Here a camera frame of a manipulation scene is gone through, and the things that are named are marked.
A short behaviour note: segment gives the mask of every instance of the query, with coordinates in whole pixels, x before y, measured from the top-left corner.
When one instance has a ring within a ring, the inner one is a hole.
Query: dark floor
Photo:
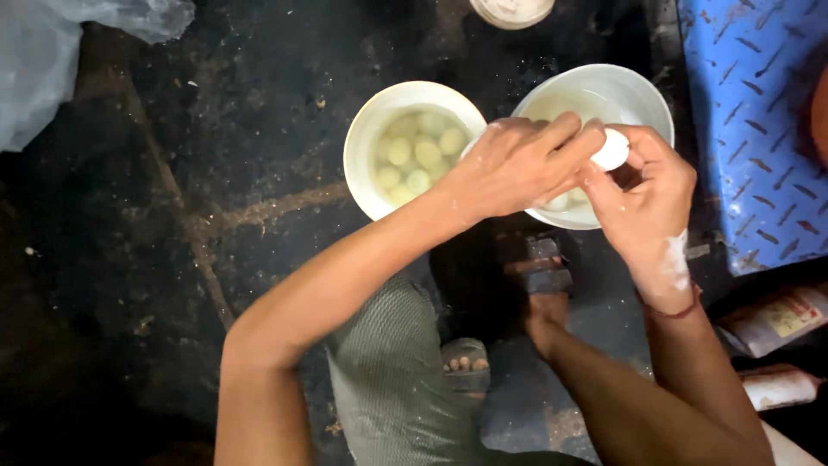
[[[257,296],[368,223],[344,185],[341,149],[351,119],[381,89],[438,81],[491,120],[550,76],[616,63],[659,86],[677,148],[697,159],[673,2],[559,1],[520,32],[490,27],[464,0],[197,3],[187,33],[165,45],[88,25],[75,100],[24,154],[0,158],[39,289],[85,348],[78,358],[95,362],[93,379],[110,387],[96,399],[118,420],[84,428],[118,438],[110,445],[124,462],[174,440],[209,444],[226,329]],[[711,252],[691,267],[705,302],[719,303],[714,313],[755,289],[826,276],[821,262],[732,279],[708,205],[697,192],[691,246]],[[575,279],[573,332],[647,375],[640,308],[600,231],[560,231],[523,214],[486,221],[410,272],[445,305],[445,340],[489,345],[485,443],[595,460],[571,398],[513,332],[515,303],[483,291],[501,289],[496,237],[515,231],[559,238]],[[319,463],[352,464],[320,347],[301,374]],[[73,445],[79,454],[87,446]]]

